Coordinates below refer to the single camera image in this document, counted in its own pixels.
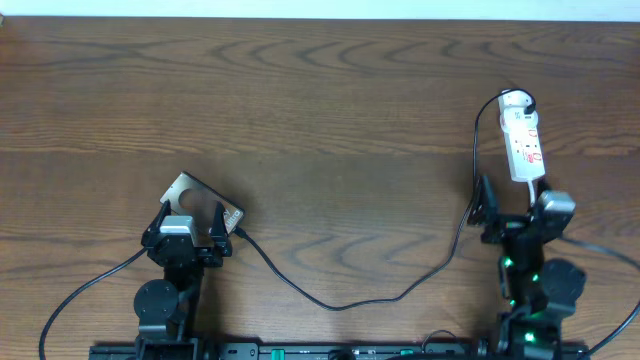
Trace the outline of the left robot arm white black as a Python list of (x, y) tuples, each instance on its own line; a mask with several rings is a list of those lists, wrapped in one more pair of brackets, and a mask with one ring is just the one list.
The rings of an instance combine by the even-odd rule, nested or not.
[(217, 202), (209, 221), (208, 246), (194, 244), (197, 229), (191, 216), (171, 213), (165, 201), (144, 231), (141, 245), (163, 269), (161, 279), (140, 287), (134, 298), (139, 318), (135, 341), (137, 359), (217, 359), (216, 346), (194, 334), (204, 270), (218, 268), (232, 254), (224, 221), (224, 206)]

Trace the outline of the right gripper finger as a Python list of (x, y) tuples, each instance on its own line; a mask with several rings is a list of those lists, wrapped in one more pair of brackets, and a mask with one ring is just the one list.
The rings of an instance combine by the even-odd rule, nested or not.
[(468, 225), (493, 226), (499, 220), (499, 205), (489, 178), (480, 176), (475, 183)]
[(547, 182), (545, 177), (540, 177), (536, 180), (536, 194), (542, 195), (545, 191), (550, 191), (551, 185)]

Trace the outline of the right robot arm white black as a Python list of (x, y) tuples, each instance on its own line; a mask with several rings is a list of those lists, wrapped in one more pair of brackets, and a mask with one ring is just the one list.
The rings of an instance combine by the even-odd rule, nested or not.
[(489, 179), (476, 180), (467, 223), (482, 226), (481, 241), (502, 248), (499, 285), (510, 310), (498, 315), (491, 336), (469, 352), (472, 359), (569, 360), (586, 346), (563, 340), (562, 322), (576, 312), (586, 273), (566, 259), (547, 260), (544, 246), (560, 238), (575, 214), (566, 192), (540, 180), (523, 215), (502, 214)]

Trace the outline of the Galaxy smartphone with bronze screen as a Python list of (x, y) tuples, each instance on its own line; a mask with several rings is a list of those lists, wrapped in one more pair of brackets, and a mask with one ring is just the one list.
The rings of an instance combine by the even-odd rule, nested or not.
[(160, 202), (169, 201), (177, 215), (192, 216), (201, 233), (207, 233), (214, 220), (217, 204), (224, 208), (223, 218), (226, 231), (232, 233), (245, 217), (245, 211), (232, 201), (190, 173), (181, 172), (160, 197)]

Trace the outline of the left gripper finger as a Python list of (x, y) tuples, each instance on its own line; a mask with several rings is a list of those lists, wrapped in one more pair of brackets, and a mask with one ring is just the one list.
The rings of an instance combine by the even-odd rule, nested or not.
[(143, 248), (154, 248), (156, 244), (163, 238), (161, 234), (161, 225), (164, 219), (171, 214), (171, 202), (166, 200), (162, 203), (162, 206), (152, 220), (147, 229), (141, 236), (141, 245)]
[(233, 253), (232, 244), (225, 224), (224, 213), (226, 209), (217, 202), (214, 207), (211, 226), (209, 228), (209, 247), (217, 251), (221, 257), (231, 257)]

